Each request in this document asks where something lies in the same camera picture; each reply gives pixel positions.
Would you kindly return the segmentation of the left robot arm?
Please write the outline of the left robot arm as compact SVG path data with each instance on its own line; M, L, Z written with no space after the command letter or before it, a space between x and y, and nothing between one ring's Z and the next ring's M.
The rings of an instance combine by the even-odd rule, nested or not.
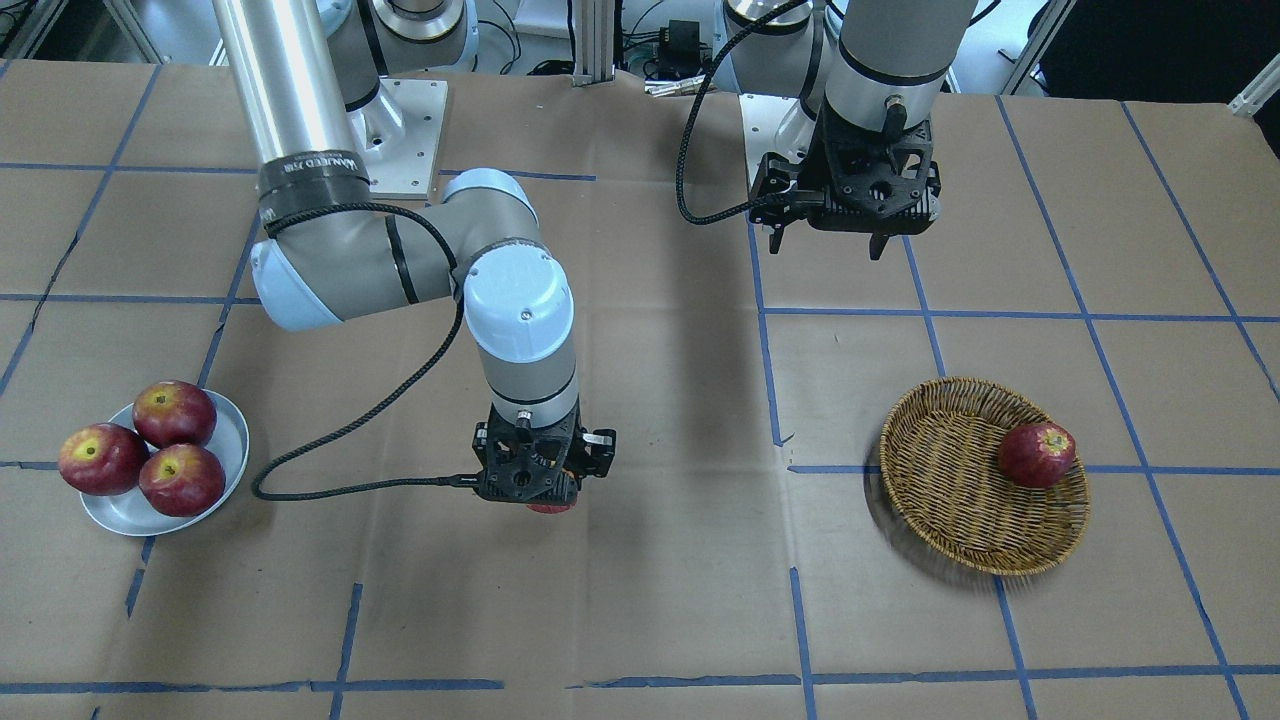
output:
M888 241L941 211L931 113L973 1L722 1L712 83L739 96L750 220Z

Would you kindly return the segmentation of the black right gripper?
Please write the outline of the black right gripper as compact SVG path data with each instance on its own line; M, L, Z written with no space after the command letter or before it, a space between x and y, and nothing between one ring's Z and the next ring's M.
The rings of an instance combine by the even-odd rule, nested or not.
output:
M580 406L548 427L506 419L492 405L486 421L475 425L472 451L481 470L474 492L485 501L567 503L577 501L580 471L608 477L617 450L617 432L580 427ZM579 468L571 461L579 448Z

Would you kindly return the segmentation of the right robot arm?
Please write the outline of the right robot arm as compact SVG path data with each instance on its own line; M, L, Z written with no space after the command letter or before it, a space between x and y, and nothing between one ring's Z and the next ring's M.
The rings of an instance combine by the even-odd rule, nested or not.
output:
M259 155L266 238L250 265L287 331L448 299L442 351L467 328L492 404L474 474L425 477L486 501L566 510L605 477L611 429L581 423L575 300L517 179L477 168L421 211L378 202L340 102L312 1L216 1L214 12Z

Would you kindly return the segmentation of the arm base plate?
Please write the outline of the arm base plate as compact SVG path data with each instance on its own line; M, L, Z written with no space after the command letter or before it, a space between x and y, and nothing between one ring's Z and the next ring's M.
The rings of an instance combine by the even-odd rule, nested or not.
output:
M740 99L742 131L750 187L765 152L778 152L803 169L801 200L794 209L804 211L844 211L836 161L829 158L838 133L849 128L847 119L828 100L812 109L799 97L748 94Z
M428 199L448 95L443 79L383 79L372 99L346 113L375 199Z

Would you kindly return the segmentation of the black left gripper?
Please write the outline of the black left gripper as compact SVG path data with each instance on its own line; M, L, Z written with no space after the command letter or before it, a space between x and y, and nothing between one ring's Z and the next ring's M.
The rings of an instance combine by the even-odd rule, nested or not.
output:
M768 231L768 251L780 252L786 227L801 218L820 231L873 234L872 261L891 236L927 231L941 213L931 118L904 122L905 111L893 109L881 129L865 129L824 101L801 165L765 152L749 191L749 220Z

